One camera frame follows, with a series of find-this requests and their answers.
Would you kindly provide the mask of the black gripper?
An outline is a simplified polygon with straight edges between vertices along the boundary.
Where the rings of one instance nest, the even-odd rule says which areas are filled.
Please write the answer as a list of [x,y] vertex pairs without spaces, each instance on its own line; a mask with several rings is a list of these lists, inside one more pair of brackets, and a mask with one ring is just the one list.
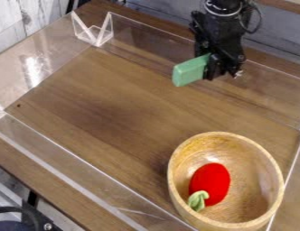
[[194,56],[206,53],[204,79],[213,80],[225,74],[234,79],[242,76],[245,63],[242,36],[245,34],[240,17],[242,10],[233,15],[205,14],[192,11],[190,29],[194,33]]

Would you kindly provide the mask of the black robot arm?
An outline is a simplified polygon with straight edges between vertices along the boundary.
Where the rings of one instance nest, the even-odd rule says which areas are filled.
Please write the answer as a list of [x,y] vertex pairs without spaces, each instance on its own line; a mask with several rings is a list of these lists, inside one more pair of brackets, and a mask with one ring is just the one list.
[[208,56],[204,79],[213,80],[226,73],[233,78],[242,75],[242,38],[256,33],[261,25],[256,0],[205,0],[204,11],[192,11],[194,56]]

